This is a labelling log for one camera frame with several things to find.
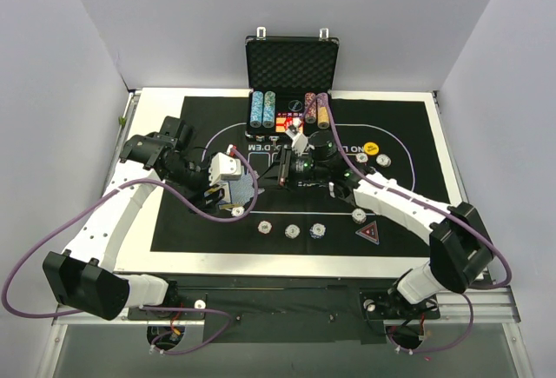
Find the yellow big blind button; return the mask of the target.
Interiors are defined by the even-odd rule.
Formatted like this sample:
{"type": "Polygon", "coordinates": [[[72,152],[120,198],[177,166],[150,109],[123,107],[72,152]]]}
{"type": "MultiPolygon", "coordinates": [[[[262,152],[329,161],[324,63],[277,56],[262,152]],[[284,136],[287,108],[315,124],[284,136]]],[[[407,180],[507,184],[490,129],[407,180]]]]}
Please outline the yellow big blind button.
{"type": "Polygon", "coordinates": [[[363,151],[368,156],[377,156],[380,152],[380,146],[375,142],[367,142],[363,145],[363,151]]]}

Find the blue playing card deck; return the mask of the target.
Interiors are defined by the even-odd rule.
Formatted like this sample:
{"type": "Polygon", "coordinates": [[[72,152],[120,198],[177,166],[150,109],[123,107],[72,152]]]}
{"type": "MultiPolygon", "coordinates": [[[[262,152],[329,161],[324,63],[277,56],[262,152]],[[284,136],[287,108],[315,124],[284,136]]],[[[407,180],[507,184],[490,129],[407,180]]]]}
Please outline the blue playing card deck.
{"type": "Polygon", "coordinates": [[[236,207],[242,207],[238,198],[239,193],[237,192],[239,184],[238,181],[226,181],[217,184],[223,193],[222,199],[218,202],[218,209],[231,210],[236,207]]]}

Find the blue backed playing card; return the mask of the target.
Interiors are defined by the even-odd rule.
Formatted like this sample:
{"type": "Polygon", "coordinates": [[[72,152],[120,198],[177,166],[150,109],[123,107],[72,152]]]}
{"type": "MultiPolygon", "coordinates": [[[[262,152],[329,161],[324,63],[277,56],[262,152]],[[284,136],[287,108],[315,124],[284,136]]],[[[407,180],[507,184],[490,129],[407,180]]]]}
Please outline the blue backed playing card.
{"type": "Polygon", "coordinates": [[[244,206],[248,204],[255,195],[253,185],[253,177],[249,174],[243,174],[237,181],[231,181],[229,184],[230,202],[235,205],[244,206]]]}

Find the blue chip stack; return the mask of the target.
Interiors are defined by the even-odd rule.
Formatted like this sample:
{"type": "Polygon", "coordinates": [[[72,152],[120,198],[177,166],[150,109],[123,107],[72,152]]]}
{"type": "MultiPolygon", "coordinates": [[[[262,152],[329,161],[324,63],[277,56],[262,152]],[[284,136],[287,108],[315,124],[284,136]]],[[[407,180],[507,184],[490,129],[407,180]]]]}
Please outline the blue chip stack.
{"type": "Polygon", "coordinates": [[[309,235],[314,239],[321,239],[326,234],[326,226],[321,223],[315,223],[309,229],[309,235]]]}

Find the grey chip stack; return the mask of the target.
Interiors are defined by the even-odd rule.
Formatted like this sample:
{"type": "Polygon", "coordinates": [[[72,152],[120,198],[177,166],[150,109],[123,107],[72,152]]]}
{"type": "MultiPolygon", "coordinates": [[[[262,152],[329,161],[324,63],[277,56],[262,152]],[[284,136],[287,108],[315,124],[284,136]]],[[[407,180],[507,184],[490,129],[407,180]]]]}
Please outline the grey chip stack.
{"type": "Polygon", "coordinates": [[[300,233],[301,233],[300,228],[294,224],[288,225],[284,230],[285,236],[290,239],[294,239],[298,237],[300,233]]]}

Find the red triangular dealer marker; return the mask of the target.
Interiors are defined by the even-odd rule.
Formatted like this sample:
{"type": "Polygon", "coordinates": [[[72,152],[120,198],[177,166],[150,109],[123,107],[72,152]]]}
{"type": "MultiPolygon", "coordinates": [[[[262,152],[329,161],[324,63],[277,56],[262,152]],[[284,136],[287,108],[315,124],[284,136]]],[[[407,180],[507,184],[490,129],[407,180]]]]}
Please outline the red triangular dealer marker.
{"type": "Polygon", "coordinates": [[[371,222],[363,226],[358,229],[355,234],[376,245],[380,243],[377,222],[371,222]]]}

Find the red chip stack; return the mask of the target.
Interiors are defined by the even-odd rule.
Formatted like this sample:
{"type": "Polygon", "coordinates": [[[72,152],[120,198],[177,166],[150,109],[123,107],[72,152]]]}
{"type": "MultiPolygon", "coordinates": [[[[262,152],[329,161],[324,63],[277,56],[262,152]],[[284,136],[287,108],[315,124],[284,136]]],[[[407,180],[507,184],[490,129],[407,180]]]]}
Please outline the red chip stack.
{"type": "Polygon", "coordinates": [[[261,221],[257,227],[258,231],[264,235],[269,234],[272,230],[272,224],[268,221],[261,221]]]}

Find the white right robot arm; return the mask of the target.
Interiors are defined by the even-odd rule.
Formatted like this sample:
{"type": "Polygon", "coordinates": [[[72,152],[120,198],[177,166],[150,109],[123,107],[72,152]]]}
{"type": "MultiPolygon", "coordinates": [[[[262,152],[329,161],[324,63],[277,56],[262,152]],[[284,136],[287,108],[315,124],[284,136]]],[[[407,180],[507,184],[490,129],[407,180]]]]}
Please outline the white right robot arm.
{"type": "Polygon", "coordinates": [[[277,183],[285,189],[325,187],[335,199],[370,210],[418,236],[429,259],[387,291],[387,309],[407,316],[440,291],[464,294],[493,260],[491,241],[476,208],[435,202],[403,189],[374,169],[353,163],[331,131],[305,136],[294,127],[278,155],[277,183]]]}

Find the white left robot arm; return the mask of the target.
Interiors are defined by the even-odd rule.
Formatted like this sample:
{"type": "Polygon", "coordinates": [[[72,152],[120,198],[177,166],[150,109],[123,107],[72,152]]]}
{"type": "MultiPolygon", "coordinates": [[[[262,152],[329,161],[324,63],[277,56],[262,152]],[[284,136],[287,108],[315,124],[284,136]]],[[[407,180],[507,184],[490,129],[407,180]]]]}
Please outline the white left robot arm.
{"type": "Polygon", "coordinates": [[[117,275],[117,255],[125,236],[149,195],[169,182],[196,208],[209,212],[220,194],[209,192],[206,163],[188,160],[193,129],[167,116],[157,132],[134,135],[122,147],[119,163],[105,194],[83,230],[60,253],[50,252],[43,272],[57,302],[105,320],[124,308],[148,306],[162,319],[179,306],[167,281],[153,275],[117,275]]]}

